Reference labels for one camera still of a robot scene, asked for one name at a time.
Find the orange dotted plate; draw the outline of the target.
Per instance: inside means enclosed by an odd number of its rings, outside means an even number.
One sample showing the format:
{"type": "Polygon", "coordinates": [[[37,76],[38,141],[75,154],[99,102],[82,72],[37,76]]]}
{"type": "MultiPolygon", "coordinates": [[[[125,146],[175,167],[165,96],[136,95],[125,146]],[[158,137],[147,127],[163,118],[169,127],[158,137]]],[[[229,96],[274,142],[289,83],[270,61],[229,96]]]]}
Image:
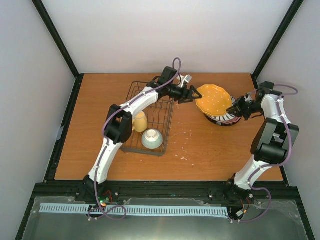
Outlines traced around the orange dotted plate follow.
{"type": "Polygon", "coordinates": [[[231,95],[222,87],[204,84],[197,88],[201,98],[195,100],[196,106],[210,117],[221,117],[233,105],[231,95]]]}

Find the dark wire dish rack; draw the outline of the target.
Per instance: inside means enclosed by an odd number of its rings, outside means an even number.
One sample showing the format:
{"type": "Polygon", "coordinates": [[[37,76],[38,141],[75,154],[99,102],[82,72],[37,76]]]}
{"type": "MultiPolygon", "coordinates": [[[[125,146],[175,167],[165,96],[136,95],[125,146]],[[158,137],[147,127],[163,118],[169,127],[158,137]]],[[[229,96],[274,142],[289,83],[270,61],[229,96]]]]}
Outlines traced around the dark wire dish rack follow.
{"type": "Polygon", "coordinates": [[[144,147],[142,144],[143,133],[133,131],[129,140],[120,149],[125,153],[163,156],[167,150],[173,109],[174,101],[166,96],[143,110],[148,122],[147,128],[158,130],[161,133],[163,137],[161,146],[155,149],[144,147]]]}

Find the yellow ceramic mug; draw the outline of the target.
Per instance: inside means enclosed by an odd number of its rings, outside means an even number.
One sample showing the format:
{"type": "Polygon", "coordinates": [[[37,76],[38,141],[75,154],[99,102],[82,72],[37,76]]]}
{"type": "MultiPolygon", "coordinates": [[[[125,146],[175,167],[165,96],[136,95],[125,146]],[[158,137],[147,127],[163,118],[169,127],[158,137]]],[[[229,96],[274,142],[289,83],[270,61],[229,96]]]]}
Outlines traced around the yellow ceramic mug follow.
{"type": "Polygon", "coordinates": [[[132,130],[138,133],[144,132],[148,128],[147,115],[141,111],[132,121],[132,130]]]}

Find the light green ceramic bowl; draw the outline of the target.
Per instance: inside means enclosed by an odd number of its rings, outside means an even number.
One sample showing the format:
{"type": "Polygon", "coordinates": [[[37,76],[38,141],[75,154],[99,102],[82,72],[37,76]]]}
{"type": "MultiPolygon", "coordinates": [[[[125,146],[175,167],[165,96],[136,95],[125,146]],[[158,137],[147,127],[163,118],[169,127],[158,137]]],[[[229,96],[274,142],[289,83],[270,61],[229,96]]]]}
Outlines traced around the light green ceramic bowl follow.
{"type": "Polygon", "coordinates": [[[142,135],[142,145],[150,150],[159,148],[163,144],[163,136],[157,129],[147,129],[142,135]]]}

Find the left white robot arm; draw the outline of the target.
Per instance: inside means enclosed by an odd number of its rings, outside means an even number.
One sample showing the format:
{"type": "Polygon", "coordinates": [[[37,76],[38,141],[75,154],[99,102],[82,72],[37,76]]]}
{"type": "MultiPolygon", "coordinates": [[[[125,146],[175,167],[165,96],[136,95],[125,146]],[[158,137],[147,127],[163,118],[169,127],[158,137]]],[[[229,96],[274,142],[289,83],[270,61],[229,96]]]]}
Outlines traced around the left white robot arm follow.
{"type": "Polygon", "coordinates": [[[92,201],[96,202],[103,198],[102,184],[107,180],[109,169],[118,150],[132,135],[134,118],[163,97],[169,97],[179,104],[201,99],[202,95],[194,86],[188,87],[191,80],[190,75],[181,76],[178,70],[167,66],[162,74],[147,83],[138,95],[126,103],[113,104],[110,107],[102,128],[101,150],[92,169],[83,179],[86,195],[92,201]]]}

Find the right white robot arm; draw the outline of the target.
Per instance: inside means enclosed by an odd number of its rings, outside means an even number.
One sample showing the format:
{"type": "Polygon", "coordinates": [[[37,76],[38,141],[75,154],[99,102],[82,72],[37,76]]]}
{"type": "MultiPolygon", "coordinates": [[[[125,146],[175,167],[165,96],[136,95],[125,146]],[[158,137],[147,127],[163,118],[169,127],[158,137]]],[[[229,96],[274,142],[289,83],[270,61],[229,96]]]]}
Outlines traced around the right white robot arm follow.
{"type": "Polygon", "coordinates": [[[285,94],[274,88],[274,83],[265,81],[256,90],[255,98],[247,93],[227,109],[229,114],[245,120],[255,113],[264,116],[264,122],[251,145],[251,158],[226,183],[223,194],[229,203],[245,201],[254,189],[254,183],[267,170],[282,167],[290,159],[300,129],[286,115],[285,94]]]}

